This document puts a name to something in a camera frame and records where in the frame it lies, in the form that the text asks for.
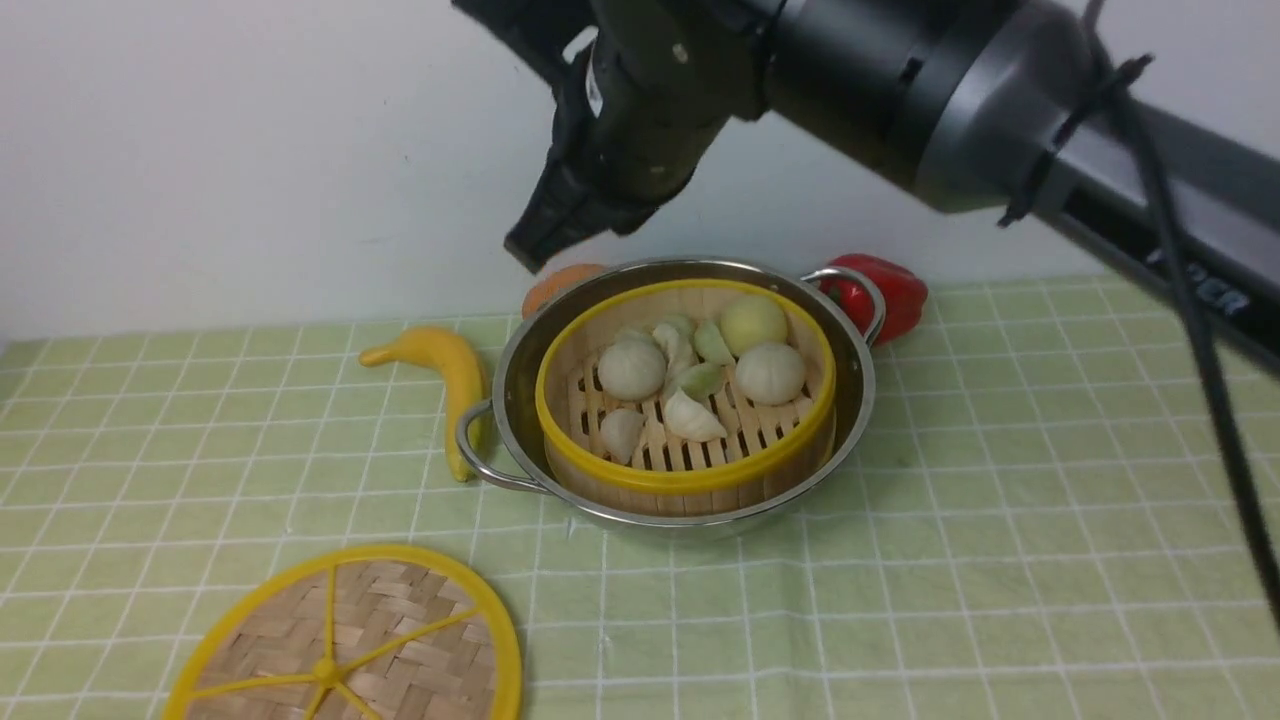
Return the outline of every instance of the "yellow banana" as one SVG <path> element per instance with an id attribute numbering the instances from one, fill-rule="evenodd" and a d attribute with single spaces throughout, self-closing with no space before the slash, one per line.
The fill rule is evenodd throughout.
<path id="1" fill-rule="evenodd" d="M 471 477 L 471 466 L 458 450 L 456 430 L 458 419 L 468 407 L 485 398 L 484 365 L 471 343 L 458 333 L 430 325 L 408 328 L 396 341 L 381 347 L 371 347 L 360 354 L 360 364 L 376 368 L 387 363 L 408 363 L 440 373 L 444 378 L 444 457 L 453 478 L 460 483 Z M 471 447 L 480 448 L 483 423 L 472 423 L 467 430 Z"/>

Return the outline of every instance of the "yellow steamer rim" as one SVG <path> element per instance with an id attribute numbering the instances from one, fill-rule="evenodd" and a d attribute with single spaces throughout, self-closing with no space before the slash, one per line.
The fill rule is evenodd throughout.
<path id="1" fill-rule="evenodd" d="M 563 348 L 570 338 L 573 337 L 575 333 L 586 325 L 586 323 L 591 322 L 609 309 L 641 297 L 672 290 L 732 290 L 742 293 L 763 295 L 782 306 L 790 318 L 795 318 L 797 322 L 804 323 L 806 328 L 812 331 L 814 338 L 818 341 L 822 355 L 822 382 L 813 396 L 813 409 L 800 419 L 800 423 L 792 429 L 792 432 L 787 433 L 786 437 L 777 443 L 771 445 L 759 452 L 754 452 L 741 460 L 735 460 L 717 468 L 699 470 L 645 470 L 640 468 L 631 468 L 628 465 L 620 465 L 603 457 L 598 457 L 575 442 L 561 428 L 559 423 L 557 423 L 552 415 L 550 406 L 547 402 L 548 375 L 550 373 L 552 361 L 556 359 L 557 354 Z M 805 313 L 805 310 L 799 305 L 776 292 L 771 292 L 754 284 L 721 279 L 682 279 L 655 283 L 622 292 L 595 305 L 590 310 L 586 310 L 575 318 L 573 322 L 566 325 L 556 340 L 552 341 L 547 350 L 547 355 L 543 356 L 541 365 L 538 369 L 538 382 L 535 387 L 538 421 L 541 424 L 547 442 L 553 448 L 561 452 L 580 470 L 590 473 L 596 480 L 603 483 L 641 493 L 668 496 L 724 491 L 749 483 L 767 473 L 773 471 L 792 460 L 810 443 L 818 439 L 817 436 L 823 425 L 823 419 L 832 411 L 832 405 L 835 404 L 835 364 L 836 357 L 831 350 L 831 342 L 822 332 L 822 327 L 818 322 Z"/>
<path id="2" fill-rule="evenodd" d="M 394 637 L 389 639 L 381 638 L 384 642 L 380 642 L 376 647 L 365 648 L 361 643 L 351 644 L 351 633 L 362 628 L 344 626 L 335 615 L 339 596 L 343 591 L 343 588 L 338 587 L 340 583 L 338 578 L 339 569 L 351 569 L 352 566 L 356 566 L 361 573 L 360 582 L 356 583 L 362 592 L 361 598 L 367 598 L 370 592 L 388 592 L 390 593 L 388 596 L 390 602 L 399 609 L 416 602 L 424 602 L 425 605 L 420 607 L 428 611 L 428 616 L 439 614 L 444 616 L 430 623 L 419 624 L 410 621 L 408 615 L 404 615 L 394 628 Z M 397 568 L 413 570 L 415 578 L 417 578 L 417 571 L 425 570 L 424 577 L 426 580 L 431 580 L 433 578 L 436 578 L 436 580 L 434 583 L 420 580 L 417 585 L 412 587 L 413 592 L 408 592 L 407 597 L 399 597 L 396 594 L 396 588 L 390 587 L 396 585 L 396 583 L 387 582 L 388 571 L 394 573 Z M 370 587 L 365 587 L 369 585 L 366 575 L 374 575 L 372 585 Z M 307 594 L 301 594 L 300 591 L 306 591 Z M 465 593 L 465 598 L 457 591 Z M 319 597 L 315 600 L 323 600 L 324 603 L 323 632 L 317 633 L 316 638 L 301 637 L 302 641 L 310 642 L 303 642 L 300 647 L 289 644 L 291 641 L 297 639 L 293 635 L 276 638 L 278 629 L 273 628 L 279 620 L 274 616 L 264 615 L 269 615 L 268 611 L 280 605 L 282 600 L 285 603 L 301 606 L 311 600 L 311 593 L 316 593 Z M 443 609 L 439 605 L 442 602 L 445 605 L 456 602 L 457 605 L 453 605 L 452 609 Z M 401 625 L 406 626 L 407 632 L 399 633 Z M 474 644 L 480 643 L 481 652 L 492 652 L 492 667 L 475 665 L 480 662 L 477 660 L 479 656 L 463 657 L 449 655 L 443 648 L 433 650 L 424 647 L 415 651 L 411 647 L 411 643 L 415 642 L 429 642 L 443 630 L 452 629 L 457 633 L 460 625 L 465 628 L 463 633 L 471 632 L 477 625 L 488 630 L 488 638 L 474 641 Z M 392 630 L 384 629 L 379 634 L 384 634 L 385 632 Z M 301 667 L 300 671 L 264 673 L 261 664 L 259 664 L 257 670 L 252 669 L 250 660 L 261 656 L 255 656 L 255 648 L 251 648 L 247 651 L 248 655 L 246 655 L 244 660 L 234 665 L 253 670 L 252 676 L 207 682 L 210 674 L 215 676 L 225 674 L 218 670 L 220 667 L 219 659 L 225 660 L 227 656 L 236 655 L 236 647 L 239 642 L 248 638 L 266 638 L 268 646 L 262 652 L 287 655 L 291 661 L 300 660 L 303 655 L 311 657 L 320 648 L 319 659 L 310 666 Z M 351 660 L 344 660 L 339 657 L 339 651 L 344 655 L 355 655 Z M 229 711 L 228 714 L 228 706 L 224 706 L 223 710 L 207 706 L 209 702 L 233 698 L 239 698 L 241 702 L 266 702 L 274 705 L 275 711 L 273 711 L 273 717 L 275 717 L 274 712 L 280 711 L 287 712 L 289 717 L 298 717 L 300 720 L 312 720 L 321 714 L 325 717 L 337 717 L 338 715 L 334 715 L 335 708 L 332 707 L 335 702 L 347 703 L 347 707 L 339 711 L 343 717 L 347 717 L 352 710 L 358 711 L 360 716 L 365 720 L 390 720 L 392 717 L 404 716 L 404 712 L 412 714 L 413 717 L 422 717 L 422 712 L 426 708 L 408 710 L 410 705 L 413 705 L 413 700 L 410 700 L 407 696 L 402 701 L 407 705 L 402 705 L 401 707 L 394 707 L 393 705 L 390 708 L 385 708 L 380 706 L 378 700 L 362 692 L 367 688 L 378 688 L 381 682 L 378 676 L 362 678 L 362 673 L 367 674 L 371 667 L 379 664 L 388 664 L 388 661 L 402 662 L 411 659 L 411 656 L 419 660 L 406 662 L 403 670 L 419 674 L 431 674 L 438 669 L 442 673 L 460 671 L 456 664 L 460 661 L 466 664 L 470 660 L 471 667 L 479 667 L 480 670 L 479 675 L 471 679 L 483 682 L 480 689 L 488 694 L 489 712 L 483 714 L 483 705 L 476 706 L 472 703 L 470 710 L 460 707 L 454 702 L 456 697 L 451 697 L 436 685 L 436 692 L 433 694 L 443 694 L 447 701 L 444 705 L 448 705 L 448 707 L 433 707 L 428 712 L 429 716 L 458 720 L 471 720 L 472 717 L 480 717 L 481 714 L 485 720 L 516 720 L 520 716 L 522 683 L 520 643 L 516 638 L 516 629 L 511 616 L 493 588 L 466 565 L 438 552 L 410 546 L 367 546 L 338 551 L 307 561 L 271 578 L 246 596 L 214 625 L 214 629 L 196 647 L 178 680 L 174 683 L 163 717 L 164 720 L 184 720 L 192 716 L 239 716 L 246 710 L 244 707 L 241 707 L 239 711 Z M 449 661 L 447 669 L 440 665 L 443 662 L 442 657 Z M 269 664 L 270 659 L 262 662 Z M 489 662 L 488 656 L 483 662 Z"/>

